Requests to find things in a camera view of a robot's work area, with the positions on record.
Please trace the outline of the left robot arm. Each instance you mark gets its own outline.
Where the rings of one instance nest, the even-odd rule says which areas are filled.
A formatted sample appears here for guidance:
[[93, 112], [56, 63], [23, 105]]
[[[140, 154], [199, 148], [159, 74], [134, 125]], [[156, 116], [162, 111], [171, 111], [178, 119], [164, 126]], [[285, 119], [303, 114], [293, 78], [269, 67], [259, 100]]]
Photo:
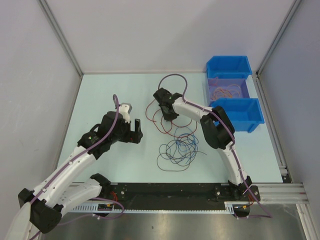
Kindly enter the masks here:
[[107, 112], [101, 123], [94, 125], [77, 142], [76, 147], [47, 179], [29, 190], [18, 194], [20, 207], [30, 203], [28, 221], [41, 233], [52, 231], [62, 217], [77, 205], [92, 199], [105, 200], [110, 196], [109, 180], [96, 173], [74, 191], [66, 192], [73, 180], [97, 161], [117, 142], [139, 144], [143, 133], [140, 120], [135, 119], [131, 130], [131, 107], [122, 103], [116, 111]]

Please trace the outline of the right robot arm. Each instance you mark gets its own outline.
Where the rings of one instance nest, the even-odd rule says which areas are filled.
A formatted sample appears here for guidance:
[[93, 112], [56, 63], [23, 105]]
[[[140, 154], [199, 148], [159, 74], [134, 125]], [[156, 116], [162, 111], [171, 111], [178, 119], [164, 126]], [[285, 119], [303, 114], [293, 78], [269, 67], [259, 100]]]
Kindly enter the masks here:
[[172, 94], [164, 88], [158, 89], [153, 97], [158, 102], [166, 121], [175, 120], [183, 115], [200, 123], [205, 141], [218, 151], [228, 171], [230, 194], [235, 200], [242, 201], [249, 194], [256, 202], [259, 201], [251, 189], [252, 180], [243, 169], [237, 155], [235, 129], [221, 106], [210, 108], [198, 105], [188, 101], [183, 94]]

